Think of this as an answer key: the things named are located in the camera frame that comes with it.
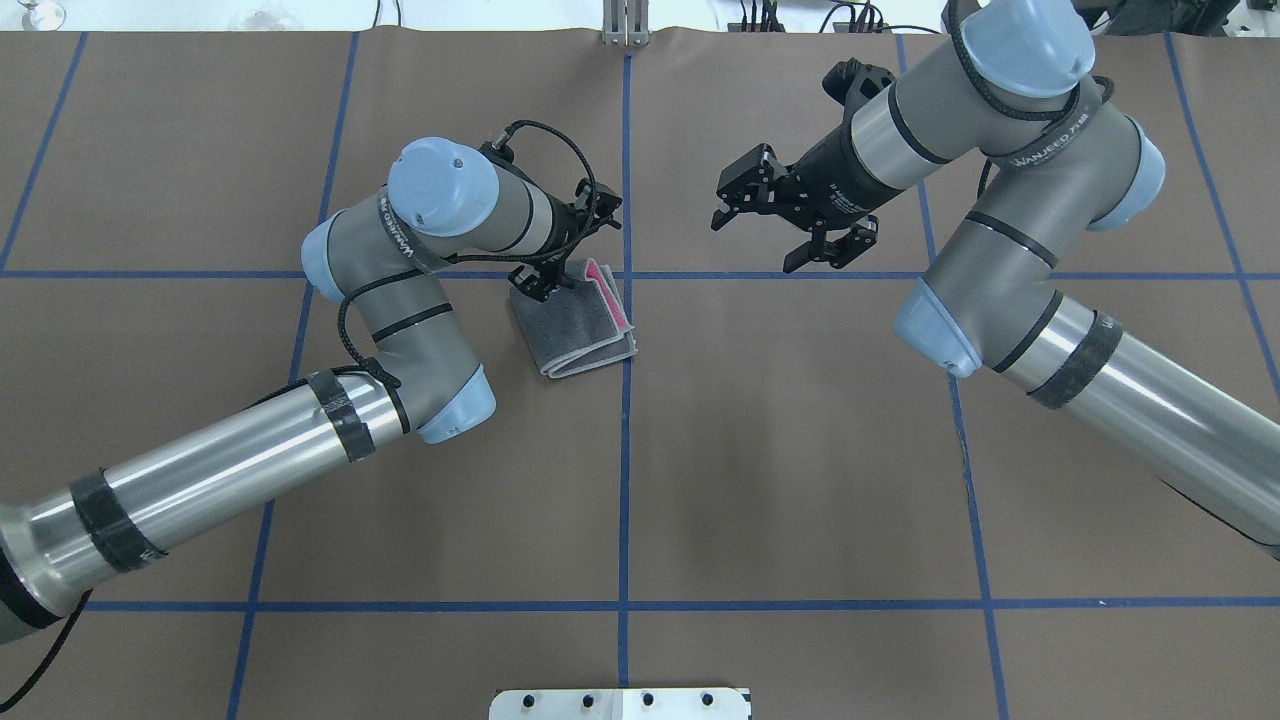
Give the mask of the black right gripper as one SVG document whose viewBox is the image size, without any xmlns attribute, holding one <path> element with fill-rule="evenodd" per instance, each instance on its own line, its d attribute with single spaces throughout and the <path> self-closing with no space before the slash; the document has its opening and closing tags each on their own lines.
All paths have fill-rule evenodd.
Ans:
<svg viewBox="0 0 1280 720">
<path fill-rule="evenodd" d="M 721 172 L 716 195 L 713 232 L 742 213 L 776 215 L 780 205 L 786 222 L 809 233 L 783 259 L 782 273 L 791 274 L 810 263 L 842 269 L 873 247 L 879 229 L 873 211 L 896 190 L 863 165 L 849 131 L 833 129 L 791 165 L 768 143 L 756 145 Z"/>
</svg>

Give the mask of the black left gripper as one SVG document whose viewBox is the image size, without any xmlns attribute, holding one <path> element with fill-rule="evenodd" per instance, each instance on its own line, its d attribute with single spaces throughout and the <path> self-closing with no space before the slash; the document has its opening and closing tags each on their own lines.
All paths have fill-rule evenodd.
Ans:
<svg viewBox="0 0 1280 720">
<path fill-rule="evenodd" d="M 566 270 L 566 260 L 581 240 L 604 227 L 622 229 L 614 215 L 623 200 L 598 179 L 581 179 L 575 190 L 573 202 L 563 202 L 553 195 L 548 195 L 548 199 L 552 227 L 541 252 L 549 252 L 550 256 L 541 263 L 518 264 L 508 274 L 508 282 L 515 290 L 540 304 L 557 290 L 576 286 L 576 279 Z"/>
</svg>

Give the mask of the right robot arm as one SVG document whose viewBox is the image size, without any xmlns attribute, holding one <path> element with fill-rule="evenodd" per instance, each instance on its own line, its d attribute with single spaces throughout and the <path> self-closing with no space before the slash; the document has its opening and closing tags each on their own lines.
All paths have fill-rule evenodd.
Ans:
<svg viewBox="0 0 1280 720">
<path fill-rule="evenodd" d="M 901 76 L 835 64 L 822 86 L 838 126 L 791 165 L 763 143 L 726 167 L 712 229 L 776 215 L 806 234 L 785 272 L 840 269 L 874 245 L 877 209 L 979 151 L 995 177 L 914 282 L 896 334 L 957 378 L 1004 375 L 1276 555 L 1277 424 L 1051 283 L 1080 234 L 1125 225 L 1166 170 L 1093 74 L 1084 20 L 1069 1 L 950 1 L 943 27 L 948 41 Z"/>
</svg>

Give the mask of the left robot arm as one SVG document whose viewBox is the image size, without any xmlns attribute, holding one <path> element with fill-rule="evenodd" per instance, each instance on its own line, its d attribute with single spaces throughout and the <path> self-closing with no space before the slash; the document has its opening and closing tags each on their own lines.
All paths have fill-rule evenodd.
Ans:
<svg viewBox="0 0 1280 720">
<path fill-rule="evenodd" d="M 456 263 L 515 264 L 516 293 L 549 299 L 577 242 L 616 225 L 621 196 L 586 174 L 570 201 L 513 163 L 503 141 L 420 138 L 370 197 L 312 229 L 308 283 L 357 313 L 375 350 L 64 491 L 3 507 L 3 641 L 69 616 L 84 594 L 402 436 L 430 445 L 497 407 L 439 281 Z"/>
</svg>

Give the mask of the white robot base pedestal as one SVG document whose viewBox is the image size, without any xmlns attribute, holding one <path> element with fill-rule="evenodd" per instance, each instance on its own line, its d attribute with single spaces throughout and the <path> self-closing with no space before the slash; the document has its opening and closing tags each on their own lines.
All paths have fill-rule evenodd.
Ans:
<svg viewBox="0 0 1280 720">
<path fill-rule="evenodd" d="M 489 719 L 751 719 L 748 689 L 731 687 L 509 689 Z"/>
</svg>

